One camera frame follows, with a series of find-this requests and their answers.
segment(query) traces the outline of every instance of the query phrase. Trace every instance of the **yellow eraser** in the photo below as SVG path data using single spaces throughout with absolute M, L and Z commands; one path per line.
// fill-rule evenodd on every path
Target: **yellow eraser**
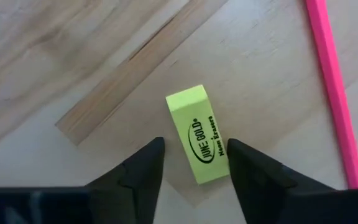
M 204 86 L 167 96 L 167 103 L 197 183 L 228 175 L 226 150 Z

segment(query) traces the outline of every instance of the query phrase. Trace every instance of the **eraser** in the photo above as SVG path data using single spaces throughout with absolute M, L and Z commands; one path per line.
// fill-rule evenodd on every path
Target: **eraser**
M 226 150 L 204 86 L 166 99 L 197 183 L 229 175 Z

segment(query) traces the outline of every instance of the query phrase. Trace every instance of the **light wood surface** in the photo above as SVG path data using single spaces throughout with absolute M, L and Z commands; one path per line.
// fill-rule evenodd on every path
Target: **light wood surface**
M 191 0 L 142 50 L 72 108 L 57 127 L 79 144 L 190 34 L 227 0 Z
M 77 19 L 88 18 L 88 14 L 93 17 L 89 23 L 78 23 L 77 19 L 69 22 L 69 15 L 83 10 L 85 1 L 0 1 L 0 49 L 5 49 L 0 50 L 0 65 L 6 64 L 6 71 L 0 66 L 0 96 L 28 93 L 17 101 L 0 101 L 0 130 L 4 130 L 0 133 L 9 133 L 0 140 L 0 186 L 84 185 L 155 136 L 163 136 L 167 141 L 165 180 L 156 223 L 243 223 L 228 178 L 202 186 L 195 184 L 164 100 L 168 94 L 204 84 L 224 139 L 238 138 L 325 184 L 345 187 L 302 1 L 229 0 L 148 74 L 77 148 L 55 123 L 114 67 L 102 64 L 98 70 L 107 71 L 102 75 L 96 72 L 89 78 L 72 75 L 61 79 L 74 73 L 53 73 L 50 69 L 59 70 L 57 65 L 66 62 L 62 58 L 76 61 L 77 55 L 85 58 L 86 54 L 84 51 L 59 57 L 46 53 L 41 46 L 54 41 L 32 48 L 27 57 L 14 56 L 25 53 L 25 46 L 32 46 L 28 45 L 30 37 L 41 36 L 56 21 L 72 24 L 76 27 L 72 28 L 76 30 L 74 36 L 79 37 L 72 42 L 65 39 L 56 49 L 93 45 L 110 48 L 111 40 L 102 38 L 111 38 L 110 31 L 87 34 L 99 24 L 92 22 L 98 19 L 93 19 L 105 17 L 104 13 L 112 9 L 107 8 L 113 7 L 112 1 L 87 3 L 98 5 L 97 10 L 92 7 L 80 13 Z M 49 4 L 53 6 L 51 17 L 31 19 Z M 159 4 L 155 12 L 166 4 Z M 358 1 L 327 0 L 327 4 L 358 143 Z M 23 11 L 21 6 L 31 10 Z M 16 30 L 15 24 L 29 21 L 35 30 Z M 107 21 L 98 27 L 109 27 L 116 20 Z M 147 21 L 136 27 L 143 27 Z M 30 80 L 29 74 L 35 75 L 34 79 Z M 47 76 L 50 79 L 45 77 L 50 84 L 43 86 L 46 82 L 39 78 L 43 74 L 54 74 Z M 64 80 L 77 78 L 83 82 L 73 82 L 72 88 L 66 88 Z M 59 94 L 51 97 L 52 92 Z M 22 113 L 22 107 L 30 112 Z
M 79 82 L 110 74 L 186 2 L 1 0 L 0 139 Z

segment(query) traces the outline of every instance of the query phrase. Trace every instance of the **wooden table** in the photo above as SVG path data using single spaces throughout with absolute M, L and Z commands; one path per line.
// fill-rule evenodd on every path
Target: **wooden table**
M 327 4 L 358 142 L 358 1 Z M 48 62 L 28 69 L 56 68 Z M 316 180 L 345 187 L 302 1 L 229 0 L 76 149 L 54 124 L 99 80 L 76 83 L 0 141 L 0 185 L 86 184 L 163 136 L 164 185 L 185 199 L 178 203 L 188 203 L 211 223 L 221 220 L 216 210 L 241 217 L 229 178 L 197 186 L 166 106 L 165 96 L 203 84 L 224 139 L 238 138 Z M 188 212 L 187 205 L 180 211 Z

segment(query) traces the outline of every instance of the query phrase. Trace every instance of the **pink stick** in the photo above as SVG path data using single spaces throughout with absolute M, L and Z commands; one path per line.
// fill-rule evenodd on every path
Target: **pink stick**
M 337 140 L 347 176 L 347 185 L 358 188 L 358 153 L 347 108 L 345 88 L 336 55 L 334 37 L 329 25 L 325 0 L 306 0 L 324 81 L 331 104 Z

